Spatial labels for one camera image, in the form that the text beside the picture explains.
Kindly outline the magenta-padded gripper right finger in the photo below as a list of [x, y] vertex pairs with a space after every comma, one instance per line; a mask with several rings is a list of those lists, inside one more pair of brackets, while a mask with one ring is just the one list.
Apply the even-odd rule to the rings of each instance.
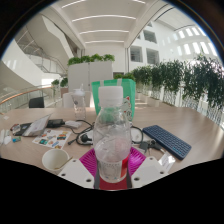
[[128, 159], [128, 175], [130, 186], [140, 188], [165, 177], [167, 171], [155, 157], [146, 157], [132, 148]]

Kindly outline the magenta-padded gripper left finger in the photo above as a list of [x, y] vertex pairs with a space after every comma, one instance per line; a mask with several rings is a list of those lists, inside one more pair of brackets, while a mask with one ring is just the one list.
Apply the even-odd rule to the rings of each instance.
[[80, 159], [69, 161], [58, 176], [84, 188], [98, 189], [100, 178], [95, 151], [91, 149]]

